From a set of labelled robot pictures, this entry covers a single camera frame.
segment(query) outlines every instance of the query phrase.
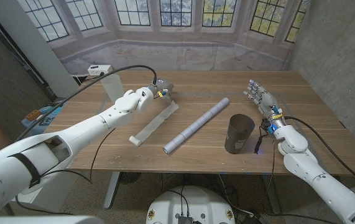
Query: power strip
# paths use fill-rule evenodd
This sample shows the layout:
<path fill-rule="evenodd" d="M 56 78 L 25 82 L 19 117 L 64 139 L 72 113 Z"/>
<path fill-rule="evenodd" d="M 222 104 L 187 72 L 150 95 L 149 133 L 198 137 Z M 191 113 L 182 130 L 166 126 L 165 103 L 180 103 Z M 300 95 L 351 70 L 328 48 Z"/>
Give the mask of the power strip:
<path fill-rule="evenodd" d="M 111 65 L 90 65 L 88 68 L 89 75 L 91 76 L 99 76 L 101 72 L 104 72 L 104 74 L 107 74 L 108 72 L 111 72 L 113 70 L 113 67 Z"/>

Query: gray wall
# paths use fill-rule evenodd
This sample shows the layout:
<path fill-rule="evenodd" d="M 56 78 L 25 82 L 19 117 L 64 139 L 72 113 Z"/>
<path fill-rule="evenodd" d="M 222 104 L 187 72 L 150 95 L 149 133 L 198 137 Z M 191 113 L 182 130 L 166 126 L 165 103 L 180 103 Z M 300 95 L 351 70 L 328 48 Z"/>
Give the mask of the gray wall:
<path fill-rule="evenodd" d="M 312 0 L 297 40 L 287 70 L 300 72 L 355 136 L 355 1 Z"/>
<path fill-rule="evenodd" d="M 15 139 L 25 130 L 21 120 L 50 100 L 0 41 L 0 126 Z"/>

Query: wooden table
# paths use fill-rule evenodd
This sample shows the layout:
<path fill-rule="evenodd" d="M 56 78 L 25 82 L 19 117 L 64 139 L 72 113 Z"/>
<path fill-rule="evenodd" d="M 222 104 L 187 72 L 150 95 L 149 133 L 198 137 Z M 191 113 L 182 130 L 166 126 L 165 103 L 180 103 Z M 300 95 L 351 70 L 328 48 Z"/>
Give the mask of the wooden table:
<path fill-rule="evenodd" d="M 146 86 L 152 79 L 152 73 L 149 71 L 126 71 L 118 74 L 124 91 Z M 129 137 L 135 136 L 168 106 L 168 103 L 160 98 L 154 100 L 145 113 L 136 113 L 131 124 L 117 128 L 105 140 L 93 169 L 132 172 L 271 173 L 273 145 L 270 136 L 263 139 L 259 154 L 254 154 L 259 137 L 258 126 L 263 117 L 257 106 L 243 95 L 249 80 L 253 79 L 274 94 L 285 116 L 294 116 L 310 124 L 355 171 L 353 135 L 297 72 L 158 71 L 157 74 L 158 77 L 173 82 L 172 99 L 179 105 L 179 109 L 137 147 L 129 142 Z M 220 114 L 200 128 L 174 153 L 164 153 L 162 147 L 166 143 L 224 97 L 229 98 L 230 103 Z M 100 82 L 94 84 L 72 98 L 46 132 L 65 129 L 111 105 Z M 232 155 L 224 149 L 224 140 L 230 117 L 238 113 L 250 116 L 256 128 L 247 140 L 245 150 Z M 320 158 L 320 164 L 330 174 L 349 174 L 308 128 L 292 120 L 287 123 L 292 124 L 309 140 L 310 150 Z M 95 151 L 103 138 L 104 136 L 99 136 L 93 144 L 82 150 L 70 168 L 90 169 Z M 277 147 L 275 150 L 274 173 L 289 174 Z"/>

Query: black cup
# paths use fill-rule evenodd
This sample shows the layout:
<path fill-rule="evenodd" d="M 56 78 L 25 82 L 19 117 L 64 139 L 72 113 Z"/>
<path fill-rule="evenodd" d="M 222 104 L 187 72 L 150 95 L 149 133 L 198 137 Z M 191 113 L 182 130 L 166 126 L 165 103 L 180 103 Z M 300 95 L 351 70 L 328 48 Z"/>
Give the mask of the black cup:
<path fill-rule="evenodd" d="M 253 120 L 243 114 L 235 114 L 229 120 L 224 148 L 231 154 L 238 154 L 254 129 Z"/>

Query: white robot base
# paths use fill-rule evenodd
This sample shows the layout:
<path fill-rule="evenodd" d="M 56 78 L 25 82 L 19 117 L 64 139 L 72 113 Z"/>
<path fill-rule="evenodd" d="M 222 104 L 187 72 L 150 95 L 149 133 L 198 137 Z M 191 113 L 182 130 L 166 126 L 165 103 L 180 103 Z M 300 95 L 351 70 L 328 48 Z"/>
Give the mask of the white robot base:
<path fill-rule="evenodd" d="M 187 204 L 184 198 L 180 198 L 182 187 L 172 190 L 174 192 L 167 191 L 152 202 L 147 212 L 146 224 L 235 223 L 230 205 L 213 191 L 194 185 L 184 186 L 182 195 L 188 203 L 188 215 Z"/>

